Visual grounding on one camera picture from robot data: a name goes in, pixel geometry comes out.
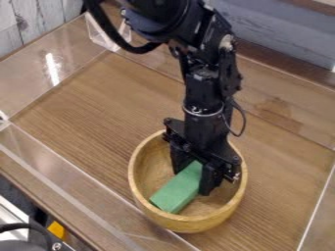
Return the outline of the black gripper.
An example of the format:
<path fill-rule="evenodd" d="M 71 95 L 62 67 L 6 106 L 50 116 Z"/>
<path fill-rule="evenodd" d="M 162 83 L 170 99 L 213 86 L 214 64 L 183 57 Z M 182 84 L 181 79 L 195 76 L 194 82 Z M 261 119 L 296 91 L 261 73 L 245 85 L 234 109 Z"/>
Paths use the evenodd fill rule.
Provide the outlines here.
<path fill-rule="evenodd" d="M 199 194 L 209 196 L 222 182 L 241 176 L 242 157 L 229 141 L 230 124 L 223 110 L 185 113 L 185 120 L 166 118 L 165 140 L 170 145 L 173 171 L 179 174 L 193 161 L 202 163 Z"/>

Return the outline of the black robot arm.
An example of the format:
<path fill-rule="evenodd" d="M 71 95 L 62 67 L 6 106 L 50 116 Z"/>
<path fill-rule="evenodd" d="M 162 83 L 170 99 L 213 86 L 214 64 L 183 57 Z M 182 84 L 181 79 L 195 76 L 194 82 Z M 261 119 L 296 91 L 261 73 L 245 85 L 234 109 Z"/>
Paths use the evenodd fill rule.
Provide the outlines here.
<path fill-rule="evenodd" d="M 179 61 L 185 119 L 166 120 L 165 140 L 177 173 L 201 163 L 199 193 L 210 195 L 241 176 L 242 158 L 229 141 L 242 82 L 233 26 L 206 0 L 119 1 L 134 31 L 165 43 Z"/>

